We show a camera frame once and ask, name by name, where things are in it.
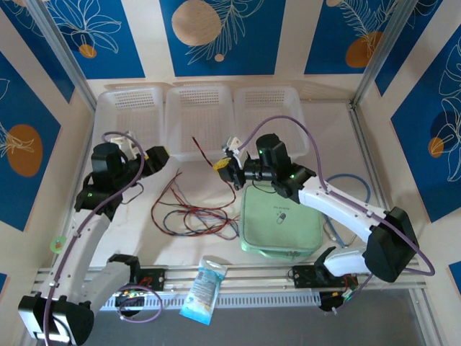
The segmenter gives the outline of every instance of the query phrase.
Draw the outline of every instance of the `red wire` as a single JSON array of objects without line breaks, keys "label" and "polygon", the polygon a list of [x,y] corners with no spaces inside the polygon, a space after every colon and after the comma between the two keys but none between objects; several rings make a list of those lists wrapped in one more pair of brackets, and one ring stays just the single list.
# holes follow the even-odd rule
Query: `red wire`
[{"label": "red wire", "polygon": [[[208,160],[208,158],[206,157],[205,155],[205,152],[202,150],[202,148],[200,147],[200,145],[198,144],[197,140],[192,137],[192,140],[194,141],[195,145],[197,146],[197,148],[199,149],[200,153],[202,154],[203,156],[203,159],[208,163],[208,165],[210,167],[213,167],[212,163],[210,162],[210,160]],[[222,231],[226,226],[230,225],[232,222],[236,222],[236,219],[238,218],[238,216],[236,216],[235,218],[229,218],[228,214],[225,212],[225,210],[223,210],[224,208],[232,205],[235,203],[236,199],[237,199],[237,195],[235,193],[235,191],[233,190],[232,186],[228,183],[228,182],[225,182],[227,184],[227,186],[229,186],[230,188],[230,191],[232,191],[232,194],[233,194],[233,199],[232,201],[230,201],[229,203],[225,204],[225,205],[222,205],[222,206],[219,206],[219,207],[202,207],[202,206],[198,206],[198,205],[189,205],[187,204],[177,193],[176,191],[171,187],[175,182],[176,182],[176,178],[181,175],[182,173],[178,170],[176,171],[176,174],[174,175],[174,177],[168,182],[168,184],[165,186],[164,190],[162,191],[162,193],[160,194],[160,196],[158,197],[158,199],[155,201],[155,203],[152,205],[152,208],[151,208],[151,219],[152,219],[152,222],[156,225],[156,227],[163,233],[165,234],[168,234],[170,236],[175,236],[175,235],[178,235],[178,234],[172,234],[170,231],[166,230],[166,229],[163,229],[162,227],[160,227],[160,225],[157,223],[154,215],[153,215],[153,212],[156,208],[156,206],[160,203],[160,204],[163,204],[163,205],[170,205],[170,206],[179,206],[181,208],[183,208],[184,210],[175,210],[176,213],[178,214],[184,214],[183,216],[183,223],[184,223],[184,227],[192,232],[192,234],[188,234],[187,236],[201,236],[203,234],[216,234],[217,236],[219,236],[220,238],[223,238],[223,239],[226,239],[226,240],[233,240],[237,237],[237,234],[231,238],[228,238],[226,236],[223,236],[222,234],[219,234],[218,232]],[[164,202],[161,202],[161,199],[165,196],[165,194],[168,192],[168,191],[171,191],[173,193],[173,196],[176,198],[176,201],[178,202],[177,205],[174,205],[174,204],[169,204],[169,203],[164,203]],[[219,214],[219,213],[213,213],[212,210],[216,210],[216,211],[219,211],[222,213]],[[196,231],[194,229],[192,229],[188,223],[187,223],[187,219],[188,218],[191,218],[191,217],[198,217],[200,219],[200,221],[203,223],[203,225],[205,226],[205,228],[207,229],[206,231]],[[213,216],[215,218],[218,218],[220,219],[220,223],[218,224],[215,224],[215,225],[207,225],[207,223],[203,220],[203,218],[200,218],[200,216]]]},{"label": "red wire", "polygon": [[347,288],[349,287],[349,284],[347,282],[347,278],[351,278],[352,281],[354,281],[355,285],[358,286],[359,285],[359,281],[357,280],[357,278],[354,278],[352,275],[350,274],[346,274],[343,276],[343,279],[344,279],[344,282],[346,283],[346,286],[344,287],[344,290],[346,291]]},{"label": "red wire", "polygon": [[152,278],[151,277],[146,277],[146,278],[143,278],[140,282],[139,282],[139,286],[145,286],[145,287],[149,287],[152,283]]}]

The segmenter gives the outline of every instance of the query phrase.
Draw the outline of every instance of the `plastic storage basket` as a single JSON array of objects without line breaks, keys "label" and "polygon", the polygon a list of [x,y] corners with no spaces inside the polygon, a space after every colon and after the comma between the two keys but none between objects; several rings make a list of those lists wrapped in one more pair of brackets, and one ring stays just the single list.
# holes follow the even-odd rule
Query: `plastic storage basket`
[{"label": "plastic storage basket", "polygon": [[178,160],[203,160],[192,136],[209,159],[221,159],[221,147],[235,130],[230,89],[222,85],[170,89],[165,130],[168,150]]},{"label": "plastic storage basket", "polygon": [[132,131],[143,149],[163,145],[164,103],[161,88],[124,89],[101,94],[94,123],[93,144],[107,131]]},{"label": "plastic storage basket", "polygon": [[[271,186],[259,189],[274,191]],[[250,185],[242,199],[240,242],[265,257],[302,259],[322,245],[321,213]]]},{"label": "plastic storage basket", "polygon": [[[258,86],[237,89],[234,97],[236,136],[245,141],[254,128],[274,115],[289,115],[305,125],[299,94],[290,86]],[[304,132],[292,121],[277,119],[268,122],[246,147],[252,157],[257,156],[256,139],[267,133],[275,133],[287,146],[288,154],[295,159],[306,155],[309,141]]]}]

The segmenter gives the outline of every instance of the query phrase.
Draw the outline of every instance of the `yellow connector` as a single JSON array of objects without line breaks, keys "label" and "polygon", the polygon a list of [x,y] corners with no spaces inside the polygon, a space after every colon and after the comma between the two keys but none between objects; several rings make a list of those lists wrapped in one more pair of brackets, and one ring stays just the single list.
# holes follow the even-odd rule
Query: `yellow connector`
[{"label": "yellow connector", "polygon": [[226,167],[230,160],[230,157],[225,157],[224,159],[219,160],[213,165],[213,169],[217,172],[219,169]]}]

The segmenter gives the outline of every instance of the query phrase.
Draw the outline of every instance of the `tangled wires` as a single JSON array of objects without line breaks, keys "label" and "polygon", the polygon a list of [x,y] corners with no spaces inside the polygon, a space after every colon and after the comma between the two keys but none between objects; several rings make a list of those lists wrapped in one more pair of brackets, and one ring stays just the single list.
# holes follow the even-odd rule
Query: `tangled wires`
[{"label": "tangled wires", "polygon": [[[198,142],[193,137],[192,137],[192,140],[194,141],[195,145],[200,150],[200,153],[202,154],[205,161],[208,163],[209,166],[212,167],[212,163],[207,159],[205,153],[200,148],[200,145],[198,144]],[[235,238],[237,238],[238,236],[238,224],[237,224],[238,216],[235,218],[230,218],[229,215],[224,210],[224,208],[234,204],[234,202],[236,201],[237,196],[232,186],[228,182],[224,182],[227,184],[227,186],[229,186],[229,189],[230,191],[232,191],[232,194],[233,194],[232,201],[230,201],[229,203],[225,205],[222,205],[219,207],[213,207],[213,208],[192,205],[187,200],[186,196],[181,191],[181,189],[179,188],[176,182],[176,179],[181,174],[182,173],[179,170],[176,171],[176,174],[165,186],[164,190],[160,194],[160,197],[152,205],[151,218],[152,218],[152,222],[157,226],[157,228],[160,229],[160,231],[162,231],[163,233],[168,234],[170,236],[201,236],[204,234],[216,234],[217,236],[225,240],[234,240]],[[162,201],[162,199],[164,198],[164,196],[167,194],[168,191],[170,191],[173,194],[177,203],[166,203]],[[167,205],[167,206],[176,208],[168,212],[165,215],[161,225],[157,222],[154,216],[154,210],[158,204]],[[185,232],[177,232],[168,227],[167,220],[173,215],[178,215],[182,217],[184,227],[186,228]],[[188,222],[188,220],[192,217],[197,218],[201,222],[203,227],[199,229],[192,228]],[[233,236],[226,236],[222,234],[221,231],[226,226],[232,227],[234,231]]]}]

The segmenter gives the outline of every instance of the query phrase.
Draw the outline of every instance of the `metal extrusion bar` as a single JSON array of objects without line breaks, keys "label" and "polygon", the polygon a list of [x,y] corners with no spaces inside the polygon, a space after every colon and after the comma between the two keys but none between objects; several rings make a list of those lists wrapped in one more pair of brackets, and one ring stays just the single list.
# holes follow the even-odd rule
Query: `metal extrusion bar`
[{"label": "metal extrusion bar", "polygon": [[61,31],[51,17],[50,12],[48,12],[45,3],[42,0],[25,1],[27,4],[27,10],[37,23],[37,26],[48,42],[48,45],[50,45],[73,84],[80,91],[87,106],[94,112],[96,110],[96,98],[91,92],[89,85],[86,82],[85,75],[80,69],[80,66],[71,50],[67,46],[66,40],[64,40]]},{"label": "metal extrusion bar", "polygon": [[368,66],[366,67],[362,80],[360,81],[357,91],[352,99],[352,107],[356,107],[362,101],[369,87],[373,84],[376,76],[379,74],[382,65],[389,56],[395,42],[406,25],[411,12],[414,10],[418,0],[399,1],[392,17],[386,26],[383,39],[378,43],[375,52],[373,53]]}]

